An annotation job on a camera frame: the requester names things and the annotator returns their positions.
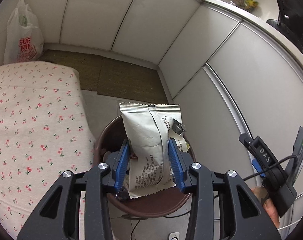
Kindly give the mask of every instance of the blue gripper pad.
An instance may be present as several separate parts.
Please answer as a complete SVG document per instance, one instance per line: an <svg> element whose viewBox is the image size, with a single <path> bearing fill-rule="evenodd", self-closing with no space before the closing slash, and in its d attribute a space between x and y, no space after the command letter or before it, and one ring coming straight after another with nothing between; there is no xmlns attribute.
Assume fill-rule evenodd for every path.
<svg viewBox="0 0 303 240"><path fill-rule="evenodd" d="M181 166L181 162L178 157L178 148L177 145L175 147L174 140L168 141L168 155L171 167L173 169L173 175L175 177L175 184L179 187L180 191L183 192L185 190L185 182L184 182L184 170Z"/></svg>
<svg viewBox="0 0 303 240"><path fill-rule="evenodd" d="M123 187L124 184L127 165L130 158L130 144L128 140L126 141L125 146L120 149L118 157L119 157L119 161L117 168L115 170L116 176L115 176L115 184L114 184L114 188L116 189L116 192L119 192L119 190Z"/></svg>
<svg viewBox="0 0 303 240"><path fill-rule="evenodd" d="M256 159L252 160L252 165L254 166L254 168L256 169L256 171L261 172L262 168L260 167L258 161ZM266 177L265 173L260 174L260 177L264 178Z"/></svg>

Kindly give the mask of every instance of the pink floral fabric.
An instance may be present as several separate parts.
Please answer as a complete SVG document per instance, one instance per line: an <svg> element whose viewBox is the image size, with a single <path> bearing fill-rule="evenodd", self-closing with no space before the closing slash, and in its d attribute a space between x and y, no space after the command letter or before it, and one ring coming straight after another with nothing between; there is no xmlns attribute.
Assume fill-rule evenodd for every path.
<svg viewBox="0 0 303 240"><path fill-rule="evenodd" d="M63 171L92 166L77 75L46 62L0 66L0 223L13 239Z"/></svg>

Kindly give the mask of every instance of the power outlet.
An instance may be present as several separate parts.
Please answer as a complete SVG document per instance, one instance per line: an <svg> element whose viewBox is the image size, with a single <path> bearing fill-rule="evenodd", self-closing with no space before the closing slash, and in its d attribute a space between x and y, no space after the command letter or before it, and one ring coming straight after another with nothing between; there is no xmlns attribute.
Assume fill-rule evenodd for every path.
<svg viewBox="0 0 303 240"><path fill-rule="evenodd" d="M169 240L179 240L179 232L171 233L169 235Z"/></svg>

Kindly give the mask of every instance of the white plastic bag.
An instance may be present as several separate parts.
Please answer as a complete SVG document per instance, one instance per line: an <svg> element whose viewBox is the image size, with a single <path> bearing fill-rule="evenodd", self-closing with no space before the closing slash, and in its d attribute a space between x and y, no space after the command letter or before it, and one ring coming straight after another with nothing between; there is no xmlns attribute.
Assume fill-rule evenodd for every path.
<svg viewBox="0 0 303 240"><path fill-rule="evenodd" d="M4 65L35 61L42 53L44 38L38 19L24 0L19 0L7 22Z"/></svg>
<svg viewBox="0 0 303 240"><path fill-rule="evenodd" d="M168 139L174 138L187 152L186 141L172 130L173 118L181 123L179 105L139 105L120 103L130 150L130 174L124 185L130 198L154 194L174 187L168 156Z"/></svg>

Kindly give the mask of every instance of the human hand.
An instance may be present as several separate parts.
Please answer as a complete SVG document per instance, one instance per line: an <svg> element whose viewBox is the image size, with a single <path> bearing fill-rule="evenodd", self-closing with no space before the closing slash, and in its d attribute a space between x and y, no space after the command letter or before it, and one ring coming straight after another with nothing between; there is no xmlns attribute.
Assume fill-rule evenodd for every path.
<svg viewBox="0 0 303 240"><path fill-rule="evenodd" d="M274 206L272 200L269 198L265 201L264 210L267 212L269 217L271 218L272 222L274 223L276 228L279 228L280 222L279 222L279 216L276 207Z"/></svg>
<svg viewBox="0 0 303 240"><path fill-rule="evenodd" d="M264 199L266 199L268 193L264 187L255 187L252 188L251 191L255 194L258 200L263 203ZM264 210L267 212L272 222L274 223L276 228L279 228L279 216L276 207L274 206L272 200L269 198L263 204Z"/></svg>

